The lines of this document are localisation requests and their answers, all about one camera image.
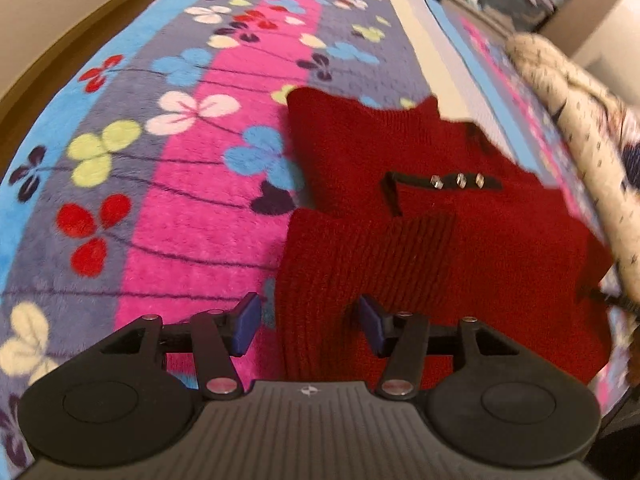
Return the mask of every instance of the blue stripe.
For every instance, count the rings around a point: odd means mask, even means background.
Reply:
[[[520,129],[520,126],[507,108],[491,78],[489,78],[485,70],[482,68],[474,53],[465,43],[465,40],[460,36],[456,27],[449,21],[449,18],[442,6],[435,0],[424,1],[427,3],[431,13],[440,24],[445,35],[449,38],[451,44],[464,60],[466,66],[469,68],[469,72],[478,83],[478,86],[482,90],[489,106],[492,108],[495,117],[502,125],[502,129],[509,139],[509,143],[516,158],[518,159],[518,163],[526,170],[540,173],[541,167],[538,160],[526,141],[528,134],[525,134]]]
[[[107,57],[122,54],[125,66],[137,52],[145,46],[158,31],[167,25],[186,7],[198,0],[157,0],[143,12],[125,30],[113,38],[93,56],[82,73],[92,66],[100,66]],[[78,129],[81,121],[86,117],[94,104],[108,86],[105,84],[97,92],[86,94],[84,84],[72,79],[44,109],[35,122],[25,140],[18,148],[9,171],[0,184],[0,290],[6,286],[6,280],[11,269],[11,262],[18,249],[22,232],[38,201],[38,196],[47,181],[49,172],[42,171],[40,186],[27,203],[16,200],[18,186],[9,186],[8,178],[11,172],[27,160],[29,152],[39,144],[47,147],[43,164],[53,166],[65,151],[71,137]]]
[[[6,462],[6,452],[3,447],[0,447],[0,480],[11,480],[9,465]]]

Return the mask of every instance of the red flower print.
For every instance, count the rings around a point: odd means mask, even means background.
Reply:
[[[123,194],[109,195],[100,206],[100,225],[109,229],[124,219],[131,211],[131,200]],[[70,238],[90,238],[80,245],[71,255],[71,267],[88,278],[100,275],[107,257],[107,242],[101,236],[95,236],[98,226],[94,216],[82,206],[67,203],[58,211],[58,228]]]
[[[111,56],[105,59],[102,62],[102,66],[97,68],[90,68],[85,73],[83,73],[78,81],[89,81],[84,87],[84,91],[88,94],[93,92],[97,92],[102,85],[107,81],[107,78],[104,75],[104,72],[110,68],[116,66],[119,62],[124,59],[122,54],[117,54],[116,56]]]
[[[236,22],[256,22],[256,25],[266,30],[275,30],[278,26],[272,21],[268,20],[266,16],[259,10],[248,10],[244,14],[234,16]]]

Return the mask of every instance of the black circular pad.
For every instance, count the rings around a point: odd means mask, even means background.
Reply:
[[[62,400],[65,411],[80,422],[104,424],[136,409],[135,389],[118,381],[99,381],[71,388]]]
[[[190,391],[128,355],[88,354],[29,388],[20,429],[36,454],[80,467],[136,462],[176,442],[190,423]]]
[[[542,359],[481,357],[430,393],[436,434],[480,462],[535,468],[582,459],[600,427],[600,407],[574,378]]]
[[[556,400],[535,384],[501,383],[484,391],[482,405],[504,422],[535,424],[551,416],[556,409]]]

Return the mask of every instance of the floral blanket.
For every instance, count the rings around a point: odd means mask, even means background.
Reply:
[[[0,478],[31,459],[29,384],[143,314],[178,322],[256,291],[263,327],[236,367],[245,384],[279,376],[274,276],[308,204],[287,142],[296,86],[385,108],[434,93],[590,214],[551,121],[486,45],[432,0],[158,0],[103,47],[0,184]]]

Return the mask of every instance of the blue flower print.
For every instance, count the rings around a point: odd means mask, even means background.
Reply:
[[[276,290],[276,279],[267,278],[262,286],[264,303],[262,304],[262,324],[271,329],[276,328],[276,312],[274,306],[274,294]]]
[[[269,5],[284,7],[293,14],[306,14],[306,10],[300,7],[296,0],[267,0]]]
[[[166,81],[170,85],[193,86],[199,81],[210,61],[211,54],[203,48],[188,48],[183,50],[179,57],[156,59],[151,64],[151,70],[166,74]]]
[[[375,108],[376,110],[380,110],[380,108],[382,108],[382,106],[378,104],[373,97],[369,97],[368,95],[360,96],[360,99],[358,99],[358,101],[360,101],[365,106]]]
[[[225,165],[234,173],[251,176],[263,171],[267,181],[286,191],[299,191],[305,187],[298,165],[283,156],[282,136],[268,126],[252,126],[242,132],[249,146],[229,148],[223,155]]]
[[[338,59],[357,59],[358,61],[368,63],[370,65],[377,65],[380,63],[380,60],[373,54],[368,54],[367,52],[358,50],[351,43],[345,43],[344,41],[337,41],[334,43],[334,46],[328,47],[326,52],[329,56],[337,57]]]

